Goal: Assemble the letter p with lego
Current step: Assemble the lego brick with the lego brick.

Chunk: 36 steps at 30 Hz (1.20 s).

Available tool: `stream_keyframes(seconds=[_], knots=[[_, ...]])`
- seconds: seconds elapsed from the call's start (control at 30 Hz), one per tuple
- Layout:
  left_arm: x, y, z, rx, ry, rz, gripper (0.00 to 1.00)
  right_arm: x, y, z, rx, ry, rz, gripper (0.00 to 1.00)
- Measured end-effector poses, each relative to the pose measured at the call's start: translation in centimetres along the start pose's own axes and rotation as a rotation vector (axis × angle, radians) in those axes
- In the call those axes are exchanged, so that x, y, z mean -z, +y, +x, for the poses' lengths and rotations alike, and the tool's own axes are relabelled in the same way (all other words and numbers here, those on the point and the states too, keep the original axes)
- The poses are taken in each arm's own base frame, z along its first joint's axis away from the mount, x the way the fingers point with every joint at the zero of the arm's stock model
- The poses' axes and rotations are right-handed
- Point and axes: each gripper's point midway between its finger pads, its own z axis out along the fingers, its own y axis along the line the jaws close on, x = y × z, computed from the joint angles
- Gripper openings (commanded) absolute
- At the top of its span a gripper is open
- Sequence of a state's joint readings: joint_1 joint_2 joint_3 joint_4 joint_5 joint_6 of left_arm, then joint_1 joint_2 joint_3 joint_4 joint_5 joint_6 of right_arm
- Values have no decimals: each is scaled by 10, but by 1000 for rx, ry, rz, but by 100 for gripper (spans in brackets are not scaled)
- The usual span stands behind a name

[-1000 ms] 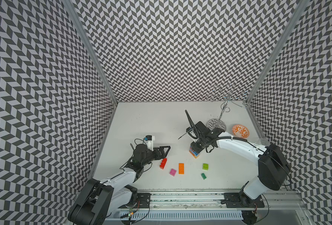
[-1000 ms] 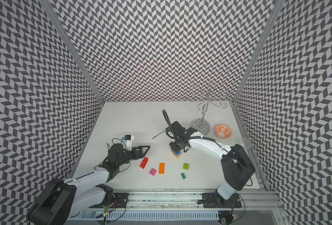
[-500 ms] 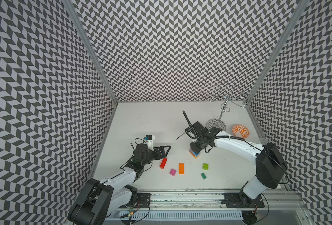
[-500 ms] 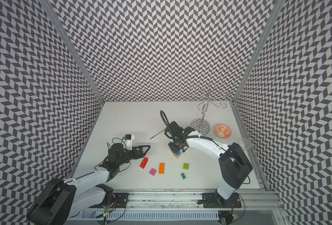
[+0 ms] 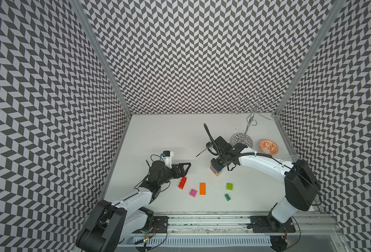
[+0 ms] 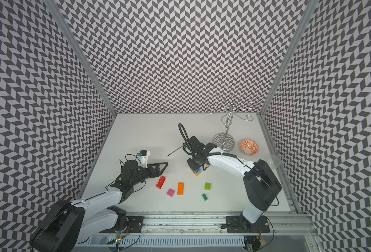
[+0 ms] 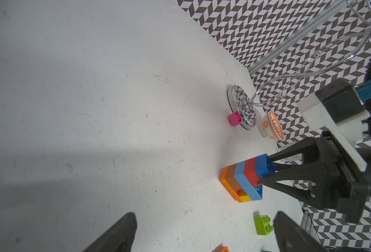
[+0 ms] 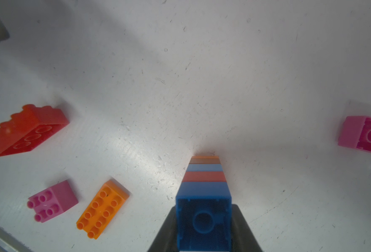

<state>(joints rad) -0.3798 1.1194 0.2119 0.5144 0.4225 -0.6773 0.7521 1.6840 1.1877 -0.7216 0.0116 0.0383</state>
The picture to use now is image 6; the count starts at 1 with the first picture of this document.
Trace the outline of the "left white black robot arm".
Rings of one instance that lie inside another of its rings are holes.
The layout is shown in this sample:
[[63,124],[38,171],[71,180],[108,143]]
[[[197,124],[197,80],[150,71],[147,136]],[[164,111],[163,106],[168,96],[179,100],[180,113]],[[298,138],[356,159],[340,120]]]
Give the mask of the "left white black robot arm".
[[101,231],[124,230],[127,226],[126,211],[118,205],[134,193],[135,185],[162,176],[167,167],[167,162],[141,167],[136,160],[129,160],[102,193],[72,202],[57,201],[31,235],[31,249],[70,252],[76,244]]

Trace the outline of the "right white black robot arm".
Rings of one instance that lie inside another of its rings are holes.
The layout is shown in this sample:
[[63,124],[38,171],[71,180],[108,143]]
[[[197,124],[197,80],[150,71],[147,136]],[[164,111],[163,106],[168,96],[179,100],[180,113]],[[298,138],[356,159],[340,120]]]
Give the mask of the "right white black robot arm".
[[213,143],[203,144],[196,137],[189,137],[181,123],[178,128],[184,140],[182,148],[190,156],[187,164],[196,175],[212,165],[243,181],[248,198],[246,208],[242,212],[245,221],[256,223],[273,202],[278,201],[282,185],[267,162],[243,160]]

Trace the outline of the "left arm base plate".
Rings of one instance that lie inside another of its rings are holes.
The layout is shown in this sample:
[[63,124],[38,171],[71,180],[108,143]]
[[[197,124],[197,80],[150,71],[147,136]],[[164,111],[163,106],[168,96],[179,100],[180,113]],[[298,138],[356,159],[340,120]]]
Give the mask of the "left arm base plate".
[[143,216],[119,217],[113,227],[108,230],[108,232],[121,232],[124,234],[140,233],[144,219],[145,218]]

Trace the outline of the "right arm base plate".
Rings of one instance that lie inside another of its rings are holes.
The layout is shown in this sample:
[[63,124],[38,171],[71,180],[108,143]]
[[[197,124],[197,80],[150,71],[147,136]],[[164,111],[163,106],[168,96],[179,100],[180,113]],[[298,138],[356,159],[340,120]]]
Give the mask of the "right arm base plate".
[[260,216],[254,223],[250,223],[242,214],[239,216],[227,216],[225,224],[221,229],[226,229],[228,233],[269,233],[270,227],[265,216]]

